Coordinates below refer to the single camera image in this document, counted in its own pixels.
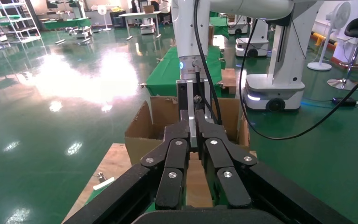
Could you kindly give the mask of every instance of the small white object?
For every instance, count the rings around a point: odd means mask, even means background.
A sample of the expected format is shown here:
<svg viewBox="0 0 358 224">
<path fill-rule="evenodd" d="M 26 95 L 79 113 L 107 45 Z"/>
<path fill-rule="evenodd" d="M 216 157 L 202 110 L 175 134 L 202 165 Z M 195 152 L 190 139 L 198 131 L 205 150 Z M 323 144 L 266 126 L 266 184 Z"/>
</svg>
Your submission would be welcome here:
<svg viewBox="0 0 358 224">
<path fill-rule="evenodd" d="M 112 183 L 113 181 L 115 181 L 115 178 L 114 178 L 114 177 L 111 177 L 111 178 L 109 178 L 108 180 L 106 180 L 106 181 L 104 181 L 104 182 L 102 182 L 102 183 L 100 183 L 100 184 L 98 184 L 98 185 L 93 186 L 93 189 L 94 189 L 94 190 L 99 190 L 99 189 L 105 187 L 106 185 Z"/>
</svg>

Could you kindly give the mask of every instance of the black cable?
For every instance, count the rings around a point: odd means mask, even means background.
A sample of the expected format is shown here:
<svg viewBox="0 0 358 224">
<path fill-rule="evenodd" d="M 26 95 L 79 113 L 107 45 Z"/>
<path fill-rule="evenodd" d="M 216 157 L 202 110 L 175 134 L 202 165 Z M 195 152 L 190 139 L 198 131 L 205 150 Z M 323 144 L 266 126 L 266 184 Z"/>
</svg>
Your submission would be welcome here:
<svg viewBox="0 0 358 224">
<path fill-rule="evenodd" d="M 294 25 L 293 17 L 292 17 L 291 15 L 290 15 L 290 19 L 291 19 L 291 24 L 293 24 L 293 28 L 294 28 L 294 31 L 295 31 L 296 36 L 297 36 L 298 45 L 300 46 L 301 53 L 303 54 L 304 58 L 307 60 L 307 57 L 306 57 L 305 54 L 304 54 L 303 48 L 301 47 L 300 38 L 298 37 L 298 33 L 297 33 L 297 30 L 296 30 L 296 26 Z"/>
<path fill-rule="evenodd" d="M 249 37 L 249 42 L 250 40 L 252 39 L 252 36 L 253 36 L 253 32 L 252 34 L 250 35 Z M 243 67 L 244 67 L 244 64 L 245 64 L 245 59 L 246 59 L 246 53 L 248 51 L 248 48 L 249 48 L 249 43 L 246 45 L 246 49 L 245 49 L 245 56 L 243 57 L 243 60 L 242 60 L 242 66 L 241 66 L 241 72 L 240 72 L 240 83 L 239 83 L 239 92 L 240 92 L 240 100 L 241 100 L 241 107 L 242 107 L 242 112 L 243 112 L 243 115 L 246 119 L 246 121 L 248 122 L 248 125 L 253 129 L 254 132 L 256 132 L 258 135 L 266 138 L 266 139 L 270 139 L 270 140 L 289 140 L 289 139 L 294 139 L 294 138 L 298 138 L 300 136 L 303 136 L 304 134 L 312 131 L 314 128 L 316 128 L 317 126 L 319 126 L 319 124 L 323 123 L 326 119 L 328 119 L 336 110 L 338 110 L 338 108 L 341 106 L 341 104 L 343 102 L 345 102 L 357 89 L 358 89 L 358 83 L 352 88 L 351 91 L 349 91 L 349 93 L 326 115 L 324 116 L 320 121 L 318 121 L 316 124 L 314 124 L 312 127 L 308 128 L 307 130 L 299 133 L 299 134 L 296 134 L 296 135 L 292 135 L 292 136 L 289 136 L 289 137 L 283 137 L 283 138 L 274 138 L 274 137 L 269 137 L 269 136 L 266 136 L 260 132 L 258 132 L 255 127 L 252 125 L 252 123 L 250 122 L 246 112 L 245 112 L 245 107 L 244 107 L 244 103 L 243 103 L 243 99 L 242 99 L 242 91 L 241 91 L 241 81 L 242 81 L 242 71 L 243 71 Z"/>
<path fill-rule="evenodd" d="M 234 28 L 236 25 L 238 25 L 238 23 L 240 22 L 240 20 L 241 20 L 242 17 L 243 17 L 243 16 L 241 15 L 241 16 L 237 19 L 237 22 L 235 23 L 235 25 L 233 25 L 233 26 L 231 27 L 231 26 L 228 25 L 228 17 L 227 17 L 227 15 L 226 15 L 226 25 L 227 25 L 227 27 L 230 28 L 230 29 Z"/>
<path fill-rule="evenodd" d="M 320 100 L 320 99 L 310 99 L 310 98 L 305 98 L 305 97 L 303 97 L 303 99 L 310 100 L 310 101 L 315 101 L 315 102 L 331 102 L 331 99 Z"/>
<path fill-rule="evenodd" d="M 211 89 L 212 96 L 213 96 L 213 99 L 215 101 L 216 111 L 217 111 L 217 124 L 221 125 L 222 121 L 221 121 L 221 112 L 220 112 L 219 101 L 217 99 L 216 91 L 215 91 L 215 88 L 213 86 L 211 74 L 209 73 L 209 69 L 208 69 L 208 66 L 207 66 L 207 60 L 205 59 L 204 52 L 202 51 L 202 46 L 201 46 L 201 41 L 200 41 L 200 34 L 198 33 L 198 24 L 197 24 L 198 2 L 199 2 L 199 0 L 195 0 L 195 2 L 194 2 L 194 12 L 193 12 L 195 40 L 197 41 L 198 51 L 200 52 L 202 65 L 204 66 L 205 73 L 207 75 L 207 79 L 208 79 L 208 82 L 209 82 L 209 87 Z"/>
<path fill-rule="evenodd" d="M 195 73 L 195 79 L 198 85 L 198 89 L 200 91 L 200 95 L 201 95 L 201 99 L 204 101 L 205 106 L 208 108 L 208 110 L 211 112 L 211 116 L 213 121 L 215 122 L 215 124 L 217 124 L 217 119 L 216 119 L 216 115 L 212 110 L 211 105 L 208 103 L 207 99 L 205 98 L 204 93 L 202 92 L 202 86 L 201 86 L 201 79 L 200 79 L 200 72 L 196 72 Z"/>
</svg>

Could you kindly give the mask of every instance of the standing fan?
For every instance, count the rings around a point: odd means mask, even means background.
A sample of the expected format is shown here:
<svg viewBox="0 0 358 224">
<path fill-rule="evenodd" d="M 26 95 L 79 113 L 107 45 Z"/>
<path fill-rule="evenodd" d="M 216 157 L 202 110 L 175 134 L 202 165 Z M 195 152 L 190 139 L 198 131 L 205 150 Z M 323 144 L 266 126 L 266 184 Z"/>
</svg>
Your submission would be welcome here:
<svg viewBox="0 0 358 224">
<path fill-rule="evenodd" d="M 106 11 L 107 11 L 106 5 L 99 5 L 97 10 L 98 10 L 98 13 L 103 16 L 103 20 L 105 20 L 105 27 L 106 28 L 103 29 L 103 31 L 112 30 L 112 28 L 108 28 L 108 24 L 106 23 L 106 17 L 105 17 L 105 14 L 106 14 Z"/>
<path fill-rule="evenodd" d="M 330 35 L 333 29 L 341 29 L 345 26 L 351 14 L 351 4 L 349 2 L 343 2 L 336 6 L 333 12 L 326 15 L 326 20 L 331 21 L 330 29 L 327 34 L 326 40 L 320 56 L 319 62 L 312 62 L 308 64 L 308 68 L 317 71 L 328 71 L 331 69 L 331 65 L 323 63 L 324 54 L 326 53 L 327 45 L 329 44 Z"/>
</svg>

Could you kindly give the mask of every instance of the wooden platform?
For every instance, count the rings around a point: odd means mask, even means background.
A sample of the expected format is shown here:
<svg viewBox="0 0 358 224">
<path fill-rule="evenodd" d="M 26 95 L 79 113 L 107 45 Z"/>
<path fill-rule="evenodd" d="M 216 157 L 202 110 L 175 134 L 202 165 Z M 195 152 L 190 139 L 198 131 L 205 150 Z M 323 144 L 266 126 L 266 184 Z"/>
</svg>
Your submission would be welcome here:
<svg viewBox="0 0 358 224">
<path fill-rule="evenodd" d="M 228 88 L 228 93 L 235 94 L 237 83 L 234 69 L 222 69 L 221 82 L 223 83 L 223 89 Z"/>
<path fill-rule="evenodd" d="M 255 151 L 250 151 L 250 153 L 257 156 Z M 99 184 L 98 178 L 96 177 L 99 172 L 103 172 L 107 179 L 111 177 L 117 179 L 130 167 L 130 158 L 127 154 L 125 144 L 113 143 L 63 222 L 84 206 L 93 192 L 93 186 Z M 211 194 L 205 178 L 204 169 L 201 165 L 201 161 L 198 160 L 197 153 L 190 154 L 189 168 L 187 170 L 186 178 L 187 205 L 191 205 L 196 208 L 212 207 L 213 203 Z"/>
<path fill-rule="evenodd" d="M 103 172 L 106 179 L 111 177 L 117 179 L 130 167 L 131 162 L 127 153 L 127 149 L 125 148 L 125 144 L 113 143 L 63 222 L 65 222 L 84 206 L 87 199 L 93 192 L 93 186 L 99 184 L 98 178 L 96 177 L 99 172 Z"/>
</svg>

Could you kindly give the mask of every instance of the chair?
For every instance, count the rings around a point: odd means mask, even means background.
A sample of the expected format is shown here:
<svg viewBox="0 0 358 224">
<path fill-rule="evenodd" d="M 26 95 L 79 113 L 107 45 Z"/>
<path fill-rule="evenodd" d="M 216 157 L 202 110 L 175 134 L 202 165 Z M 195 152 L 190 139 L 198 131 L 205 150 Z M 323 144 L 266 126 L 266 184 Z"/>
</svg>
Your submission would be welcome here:
<svg viewBox="0 0 358 224">
<path fill-rule="evenodd" d="M 345 29 L 345 35 L 349 37 L 358 38 L 358 18 L 352 20 L 348 26 Z M 330 79 L 327 81 L 327 83 L 337 89 L 342 90 L 351 90 L 356 85 L 354 82 L 349 80 L 349 77 L 352 72 L 352 68 L 358 68 L 358 65 L 356 64 L 356 58 L 358 57 L 358 43 L 353 51 L 352 57 L 348 63 L 340 63 L 340 65 L 343 65 L 345 67 L 348 67 L 348 71 L 346 73 L 345 78 L 341 79 Z"/>
</svg>

